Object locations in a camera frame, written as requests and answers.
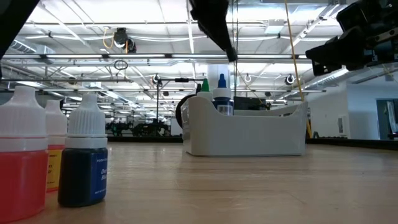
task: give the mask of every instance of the green bottle cap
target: green bottle cap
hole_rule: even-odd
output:
[[[207,78],[203,80],[203,84],[201,85],[201,91],[207,91],[210,92],[209,90],[209,83],[207,82]]]

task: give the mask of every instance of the bottle label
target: bottle label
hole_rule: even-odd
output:
[[[91,200],[98,200],[106,194],[107,154],[93,154],[91,157]]]
[[[47,190],[56,189],[60,180],[61,156],[63,146],[49,150],[49,168],[47,169]]]
[[[233,115],[234,108],[231,105],[218,105],[217,110],[223,115],[231,116]]]

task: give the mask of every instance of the yellow cable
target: yellow cable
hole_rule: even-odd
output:
[[[107,31],[107,30],[108,30],[108,28],[105,27],[104,39],[103,39],[102,41],[103,41],[103,43],[104,43],[104,46],[105,46],[107,49],[111,49],[111,48],[113,47],[113,37],[114,37],[114,33],[112,34],[112,44],[111,44],[111,46],[109,47],[109,46],[106,45],[106,43],[105,43],[105,35],[106,35],[106,31]]]
[[[301,90],[301,83],[300,83],[300,80],[299,80],[299,73],[297,71],[296,57],[295,57],[295,54],[294,54],[292,28],[290,26],[289,10],[287,9],[287,0],[284,0],[284,1],[285,1],[285,9],[286,9],[286,17],[287,17],[287,26],[289,28],[290,46],[292,47],[292,57],[293,57],[293,63],[294,63],[294,72],[296,74],[296,80],[297,80],[298,90],[300,92],[301,101],[304,102],[305,99],[304,99],[303,91]],[[307,119],[307,131],[308,131],[308,135],[310,136],[310,138],[312,138],[311,126],[310,126],[310,122],[309,122],[308,119]]]
[[[394,75],[391,74],[391,72],[386,68],[386,66],[383,64],[383,68],[384,68],[384,72],[386,72],[389,76],[391,76],[391,78],[398,83],[398,81],[394,78]]]

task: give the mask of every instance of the blue bottle cap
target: blue bottle cap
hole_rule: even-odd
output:
[[[220,79],[218,80],[218,88],[226,88],[224,74],[220,74]]]

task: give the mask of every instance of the red liquid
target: red liquid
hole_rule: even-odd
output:
[[[0,152],[0,223],[44,209],[47,151]]]

